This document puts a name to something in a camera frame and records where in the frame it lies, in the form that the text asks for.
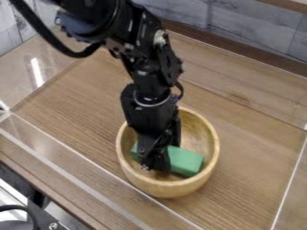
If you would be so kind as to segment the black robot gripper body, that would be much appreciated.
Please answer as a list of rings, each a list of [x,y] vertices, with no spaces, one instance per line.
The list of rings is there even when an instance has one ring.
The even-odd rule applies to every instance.
[[[177,97],[170,95],[164,102],[142,104],[136,97],[136,86],[129,84],[120,101],[128,127],[136,132],[137,150],[141,146],[169,146],[166,130],[172,116],[178,113]]]

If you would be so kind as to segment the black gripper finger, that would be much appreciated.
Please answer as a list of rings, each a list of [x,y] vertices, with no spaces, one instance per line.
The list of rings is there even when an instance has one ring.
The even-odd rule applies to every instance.
[[[178,113],[174,113],[170,119],[170,126],[166,130],[168,144],[180,146],[181,144],[181,120]]]
[[[170,158],[168,147],[165,146],[141,146],[140,147],[140,165],[146,171],[156,170],[168,173],[170,171]]]

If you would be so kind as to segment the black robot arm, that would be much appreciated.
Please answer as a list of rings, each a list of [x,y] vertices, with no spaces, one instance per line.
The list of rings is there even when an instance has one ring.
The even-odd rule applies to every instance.
[[[88,46],[73,51],[53,35],[23,0],[7,0],[49,45],[72,58],[104,48],[120,59],[132,83],[120,101],[128,126],[136,132],[136,154],[145,170],[168,172],[168,147],[181,143],[177,101],[182,60],[170,48],[158,17],[132,0],[42,0],[58,7],[61,32]]]

